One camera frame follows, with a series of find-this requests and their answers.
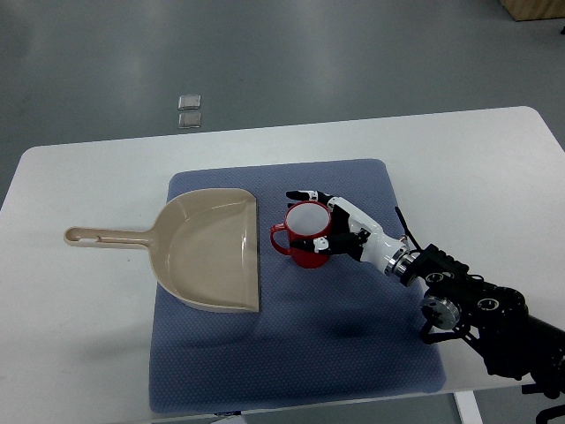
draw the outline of robotic arm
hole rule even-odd
[[[381,273],[403,285],[418,277],[426,283],[420,307],[426,324],[420,338],[426,344],[461,338],[484,359],[490,375],[521,380],[528,373],[548,398],[565,393],[565,331],[529,315],[524,296],[508,287],[469,274],[469,267],[429,245],[421,249],[397,208],[404,240],[386,235],[365,212],[341,197],[315,191],[287,192],[295,201],[315,200],[332,212],[332,234],[315,240],[295,240],[293,247],[318,254],[348,254],[371,262]],[[471,333],[478,331],[478,337]]]

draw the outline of white table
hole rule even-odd
[[[387,165],[420,244],[518,289],[533,315],[565,329],[565,153],[535,110],[37,147],[0,211],[0,421],[154,416],[147,253],[69,247],[66,228],[146,229],[184,170],[364,157]],[[441,344],[441,355],[446,392],[516,384],[487,375],[462,341]]]

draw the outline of mug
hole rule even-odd
[[[275,241],[275,233],[286,231],[289,240],[310,239],[329,235],[331,215],[326,205],[318,201],[301,201],[287,211],[284,222],[271,227],[271,244],[277,252],[290,256],[302,268],[318,268],[326,263],[328,255],[306,252],[294,247],[282,247]]]

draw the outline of concrete floor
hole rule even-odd
[[[0,201],[28,148],[179,133],[190,93],[203,121],[188,132],[526,105],[564,147],[564,25],[516,23],[498,0],[0,0]],[[561,404],[476,396],[487,424]],[[437,396],[249,421],[458,418]]]

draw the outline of blue mat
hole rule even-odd
[[[261,311],[215,314],[187,307],[157,287],[149,364],[156,413],[276,408],[414,392],[445,382],[435,346],[418,331],[422,291],[367,263],[334,256],[301,269],[270,245],[289,190],[340,195],[403,233],[384,163],[354,160],[177,174],[169,199],[210,187],[239,187],[258,202]]]

